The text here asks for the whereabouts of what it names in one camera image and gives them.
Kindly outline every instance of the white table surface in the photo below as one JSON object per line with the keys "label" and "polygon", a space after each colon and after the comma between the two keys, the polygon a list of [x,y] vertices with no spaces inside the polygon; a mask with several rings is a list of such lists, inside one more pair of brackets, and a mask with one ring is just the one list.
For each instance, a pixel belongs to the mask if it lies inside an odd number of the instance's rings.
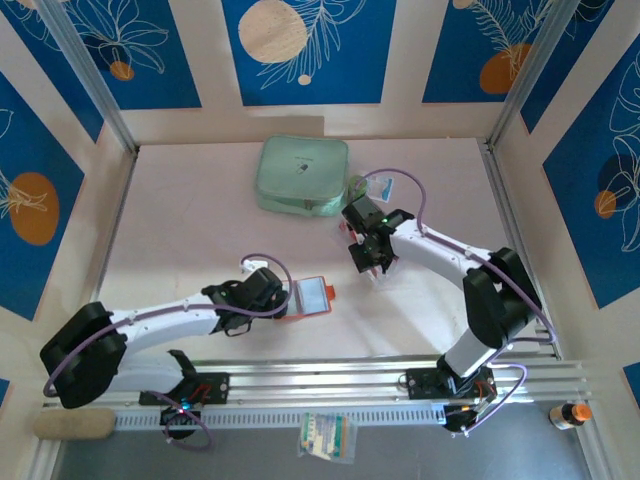
{"label": "white table surface", "polygon": [[[393,166],[424,182],[423,220],[430,227],[491,250],[507,244],[475,139],[347,143],[352,172]],[[256,319],[247,335],[191,337],[155,350],[178,348],[200,360],[259,360],[437,354],[450,348],[467,325],[462,292],[412,265],[404,265],[394,282],[374,288],[358,275],[335,234],[341,217],[305,218],[258,208],[253,181],[261,148],[261,143],[141,148],[99,296],[105,307],[152,306],[242,279],[239,259],[265,252],[285,262],[294,279],[324,275],[336,290],[333,312],[298,321]],[[391,202],[383,209],[416,213],[417,187],[394,177]],[[530,326],[526,334],[532,333]]]}

